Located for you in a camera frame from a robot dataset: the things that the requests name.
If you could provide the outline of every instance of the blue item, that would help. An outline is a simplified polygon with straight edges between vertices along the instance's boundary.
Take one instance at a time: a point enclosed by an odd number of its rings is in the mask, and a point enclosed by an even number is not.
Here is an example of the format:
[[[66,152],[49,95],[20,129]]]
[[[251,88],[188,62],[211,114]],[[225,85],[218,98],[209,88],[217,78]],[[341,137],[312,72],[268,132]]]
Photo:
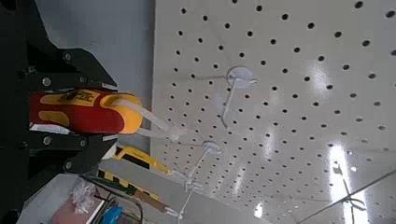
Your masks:
[[[105,213],[105,216],[103,217],[103,223],[104,224],[117,224],[117,219],[122,213],[122,208],[121,207],[112,207],[108,209],[108,211]]]

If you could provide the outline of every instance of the pegboard hole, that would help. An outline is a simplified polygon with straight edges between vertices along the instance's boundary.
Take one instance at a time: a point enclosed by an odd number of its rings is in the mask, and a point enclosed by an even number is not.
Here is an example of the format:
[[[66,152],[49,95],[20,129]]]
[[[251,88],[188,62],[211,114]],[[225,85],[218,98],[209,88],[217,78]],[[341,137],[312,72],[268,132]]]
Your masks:
[[[355,8],[361,8],[361,7],[363,7],[363,2],[362,1],[359,1],[359,2],[355,3]]]
[[[374,79],[374,78],[376,78],[376,74],[372,73],[372,74],[370,74],[370,75],[368,76],[368,78]]]
[[[343,33],[341,31],[337,31],[337,32],[334,33],[334,37],[335,38],[339,38],[339,37],[341,37],[342,34]]]
[[[361,45],[364,47],[367,47],[370,45],[370,40],[363,40],[363,42],[361,42]]]
[[[315,27],[315,24],[313,23],[313,22],[309,22],[308,23],[308,25],[307,25],[307,27],[308,27],[308,29],[314,29],[314,27]]]
[[[253,31],[247,31],[247,36],[248,36],[248,37],[253,37],[253,35],[254,35],[254,34],[253,34]]]
[[[391,10],[388,11],[387,14],[385,14],[386,18],[393,18],[395,16],[395,11]]]
[[[283,14],[281,17],[282,21],[286,21],[288,18],[289,18],[288,14]]]

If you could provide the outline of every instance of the cable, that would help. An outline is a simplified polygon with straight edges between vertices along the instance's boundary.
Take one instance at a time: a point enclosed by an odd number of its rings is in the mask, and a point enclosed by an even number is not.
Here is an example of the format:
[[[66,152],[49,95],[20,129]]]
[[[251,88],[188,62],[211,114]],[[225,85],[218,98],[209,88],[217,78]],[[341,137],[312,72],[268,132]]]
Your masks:
[[[183,206],[181,207],[180,212],[178,213],[178,216],[177,216],[177,224],[180,224],[180,220],[183,218],[184,209],[186,208],[187,203],[189,202],[191,195],[194,193],[194,190],[195,190],[195,188],[191,189],[190,194],[189,194],[189,196],[186,199],[186,202],[184,202]]]
[[[139,208],[139,212],[140,212],[139,223],[143,224],[143,206],[138,200],[134,199],[133,197],[131,197],[129,195],[123,195],[123,194],[117,193],[116,191],[114,191],[112,189],[109,189],[108,187],[103,186],[103,184],[96,182],[96,180],[94,180],[94,179],[97,179],[99,177],[96,177],[96,176],[85,176],[85,175],[80,175],[79,177],[83,178],[84,180],[86,180],[86,181],[88,181],[90,183],[93,183],[95,186],[97,186],[97,187],[99,187],[101,189],[104,189],[104,190],[110,192],[111,194],[116,195],[117,197],[120,197],[120,198],[122,198],[122,199],[124,199],[124,200],[126,200],[128,202],[134,203]]]

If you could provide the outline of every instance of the clear plastic bag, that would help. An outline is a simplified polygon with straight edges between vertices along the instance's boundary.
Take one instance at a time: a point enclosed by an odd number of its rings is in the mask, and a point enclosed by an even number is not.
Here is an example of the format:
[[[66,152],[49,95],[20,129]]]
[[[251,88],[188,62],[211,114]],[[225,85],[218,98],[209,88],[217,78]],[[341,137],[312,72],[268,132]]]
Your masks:
[[[93,194],[95,193],[95,185],[82,180],[73,189],[73,204],[76,206],[75,213],[88,213],[93,206]]]

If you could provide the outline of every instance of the white pegboard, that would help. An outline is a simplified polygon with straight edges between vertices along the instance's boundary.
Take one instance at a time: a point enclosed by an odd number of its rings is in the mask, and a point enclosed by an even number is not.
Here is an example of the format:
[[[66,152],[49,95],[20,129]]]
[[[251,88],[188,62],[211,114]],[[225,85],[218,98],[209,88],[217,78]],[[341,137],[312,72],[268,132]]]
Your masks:
[[[195,134],[152,140],[151,154],[187,172],[203,153],[190,145],[217,142],[223,154],[194,176],[205,194],[274,223],[345,197],[335,162],[351,192],[392,171],[395,9],[391,0],[158,1],[153,112]],[[225,76],[235,66],[258,83],[235,91],[225,130]],[[376,220],[369,204],[380,197],[360,197]],[[323,223],[351,223],[343,205],[327,212]]]

